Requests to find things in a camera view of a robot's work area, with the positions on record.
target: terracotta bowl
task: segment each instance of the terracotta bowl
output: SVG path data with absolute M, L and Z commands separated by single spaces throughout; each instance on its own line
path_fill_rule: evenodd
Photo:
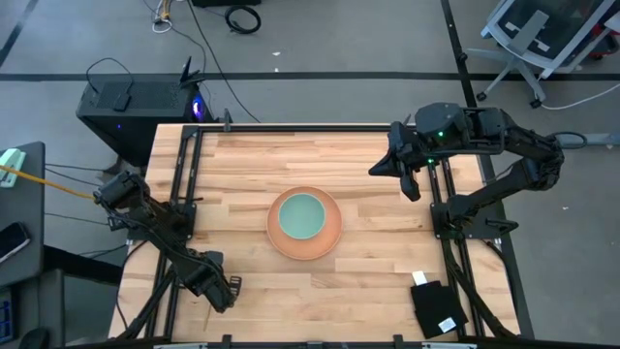
M 323 227 L 315 236 L 308 239 L 291 238 L 280 227 L 280 207 L 296 194 L 309 194 L 315 197 L 325 210 Z M 342 214 L 338 205 L 328 193 L 314 187 L 296 187 L 285 191 L 273 202 L 267 214 L 267 235 L 271 243 L 283 255 L 293 259 L 307 261 L 324 256 L 336 245 L 341 234 Z

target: butcher block tabletop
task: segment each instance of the butcher block tabletop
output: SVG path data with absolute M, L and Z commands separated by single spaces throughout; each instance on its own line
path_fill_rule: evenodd
M 182 128 L 160 125 L 157 130 L 146 175 L 156 200 L 170 198 Z M 172 340 L 219 342 L 223 334 L 243 342 L 392 341 L 394 334 L 424 340 L 411 300 L 412 272 L 422 270 L 429 281 L 448 284 L 441 244 L 433 235 L 430 180 L 427 170 L 416 174 L 421 199 L 412 203 L 400 192 L 398 178 L 368 175 L 387 147 L 385 132 L 205 134 L 194 195 L 202 200 L 196 202 L 188 247 L 223 252 L 226 275 L 241 276 L 243 286 L 234 307 L 223 314 L 205 297 L 181 289 Z M 193 148 L 190 140 L 180 196 Z M 449 161 L 457 193 L 482 187 L 475 156 Z M 441 174 L 439 182 L 446 198 Z M 343 215 L 342 237 L 317 260 L 282 255 L 266 234 L 269 206 L 296 186 L 326 191 Z M 467 244 L 478 292 L 504 326 L 518 333 L 502 261 L 483 241 Z M 147 243 L 127 262 L 118 302 L 128 322 L 151 294 L 158 256 Z M 470 318 L 467 332 L 474 334 L 463 295 L 461 302 Z M 156 334 L 163 333 L 167 303 L 164 295 Z M 116 311 L 109 335 L 123 330 Z M 456 340 L 456 333 L 434 339 Z

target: table leg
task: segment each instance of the table leg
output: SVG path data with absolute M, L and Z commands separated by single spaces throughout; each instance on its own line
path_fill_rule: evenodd
M 123 269 L 119 266 L 51 246 L 44 246 L 44 249 L 44 270 L 60 269 L 70 276 L 116 286 L 120 284 Z

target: black box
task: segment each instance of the black box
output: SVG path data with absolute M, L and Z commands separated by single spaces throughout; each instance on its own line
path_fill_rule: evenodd
M 77 106 L 77 117 L 123 160 L 142 167 L 148 164 L 158 124 L 214 122 L 206 101 L 194 82 L 180 83 L 180 75 L 132 75 L 129 100 L 118 110 L 131 78 L 99 75 L 90 78 L 97 91 L 86 85 Z

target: gray floor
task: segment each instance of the gray floor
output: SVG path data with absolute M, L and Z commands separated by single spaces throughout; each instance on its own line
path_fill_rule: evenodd
M 146 0 L 152 7 L 155 0 Z M 0 2 L 0 43 L 19 21 L 27 1 Z M 463 47 L 494 48 L 480 38 L 493 0 L 451 0 Z M 227 72 L 401 71 L 455 73 L 448 31 L 436 0 L 264 0 L 258 7 L 263 28 L 254 36 L 230 33 L 224 21 L 197 10 L 201 24 Z M 175 28 L 200 40 L 184 3 L 173 3 Z M 188 55 L 202 55 L 186 39 L 151 32 L 149 11 L 140 0 L 39 0 L 0 75 L 83 74 L 95 60 L 112 56 L 135 73 L 175 73 Z M 620 73 L 620 54 L 585 65 L 580 73 Z M 472 73 L 503 67 L 472 58 Z M 102 64 L 98 73 L 116 73 Z M 215 72 L 208 58 L 207 71 Z M 480 91 L 488 81 L 474 81 Z M 565 105 L 609 88 L 614 82 L 544 82 L 548 104 Z M 464 104 L 459 81 L 445 80 L 236 80 L 238 97 L 264 121 L 392 121 L 425 104 Z M 0 148 L 43 141 L 49 163 L 103 168 L 112 151 L 75 117 L 83 81 L 0 82 Z M 249 121 L 220 81 L 208 83 L 219 116 L 231 110 L 235 121 Z M 503 82 L 484 106 L 499 106 L 521 125 L 541 133 L 560 130 L 618 130 L 618 93 L 567 111 L 531 110 L 524 82 Z M 618 149 L 567 151 L 556 187 L 520 193 L 505 205 L 520 223 L 515 251 L 537 338 L 620 344 L 620 173 Z M 513 157 L 494 159 L 502 170 Z M 95 173 L 65 171 L 98 181 Z M 47 174 L 62 184 L 93 188 Z M 95 206 L 64 193 L 46 191 L 46 211 L 104 221 Z M 122 233 L 103 226 L 46 218 L 46 243 L 84 252 L 123 243 Z M 120 264 L 124 251 L 107 256 Z M 116 290 L 67 281 L 68 339 L 103 338 Z

